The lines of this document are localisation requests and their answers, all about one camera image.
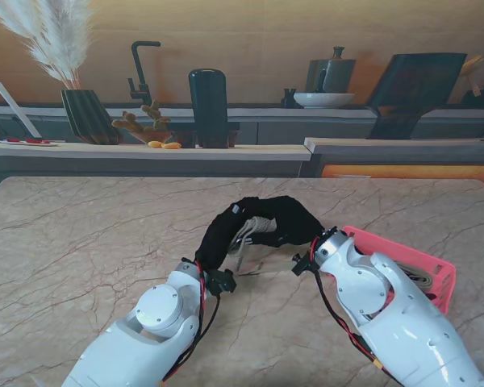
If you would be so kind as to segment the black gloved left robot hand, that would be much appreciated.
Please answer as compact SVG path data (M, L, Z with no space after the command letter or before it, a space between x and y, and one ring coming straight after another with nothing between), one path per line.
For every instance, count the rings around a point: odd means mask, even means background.
M216 270L222 265L233 238L251 218L244 213L249 202L248 198L244 198L232 203L211 222L194 256L203 270Z

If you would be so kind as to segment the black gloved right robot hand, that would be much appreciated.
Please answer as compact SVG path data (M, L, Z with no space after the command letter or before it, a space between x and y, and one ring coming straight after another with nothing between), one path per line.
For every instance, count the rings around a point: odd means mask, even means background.
M320 236L324 227L298 200L290 196L247 197L238 202L246 218L274 220L274 231L253 233L252 244L279 248L284 244L302 245Z

